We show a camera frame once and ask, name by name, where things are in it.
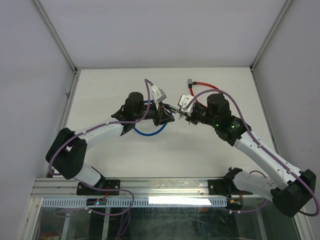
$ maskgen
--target red cable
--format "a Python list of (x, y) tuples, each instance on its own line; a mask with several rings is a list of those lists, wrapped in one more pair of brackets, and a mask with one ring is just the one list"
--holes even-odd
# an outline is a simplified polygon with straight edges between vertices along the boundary
[[(213, 85), (211, 85), (211, 84), (209, 84), (209, 83), (205, 83), (205, 82), (200, 82), (200, 81), (198, 81), (198, 82), (196, 82), (195, 85), (203, 85), (203, 86), (207, 86), (207, 87), (212, 88), (212, 89), (217, 89), (217, 90), (219, 90), (219, 88), (217, 88), (216, 86), (213, 86)], [(189, 87), (189, 90), (190, 90), (190, 94), (194, 97), (195, 94), (194, 94), (194, 91), (192, 90), (192, 87)]]

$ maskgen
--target blue cable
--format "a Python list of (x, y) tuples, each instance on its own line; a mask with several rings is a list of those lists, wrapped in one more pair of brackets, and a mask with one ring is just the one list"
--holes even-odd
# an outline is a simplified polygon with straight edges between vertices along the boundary
[(138, 134), (140, 134), (142, 136), (151, 137), (151, 136), (154, 136), (154, 135), (157, 135), (158, 133), (160, 133), (166, 126), (167, 126), (167, 123), (163, 124), (162, 127), (160, 127), (160, 129), (158, 129), (157, 131), (152, 132), (152, 133), (144, 133), (142, 131), (139, 131), (136, 127), (134, 127), (133, 130), (135, 130), (136, 133), (138, 133)]

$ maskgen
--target red wire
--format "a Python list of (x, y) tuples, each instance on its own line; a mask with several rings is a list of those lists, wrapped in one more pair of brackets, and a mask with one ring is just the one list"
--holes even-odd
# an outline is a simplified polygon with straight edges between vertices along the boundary
[[(212, 89), (217, 89), (217, 90), (219, 90), (219, 88), (217, 88), (216, 86), (213, 86), (213, 85), (211, 85), (211, 84), (209, 84), (209, 83), (205, 83), (205, 82), (200, 82), (200, 81), (198, 81), (196, 85), (203, 85), (203, 86), (207, 86), (207, 87), (212, 88)], [(190, 87), (189, 90), (190, 90), (191, 95), (194, 97), (195, 94), (194, 94), (194, 91), (192, 90), (192, 87)]]

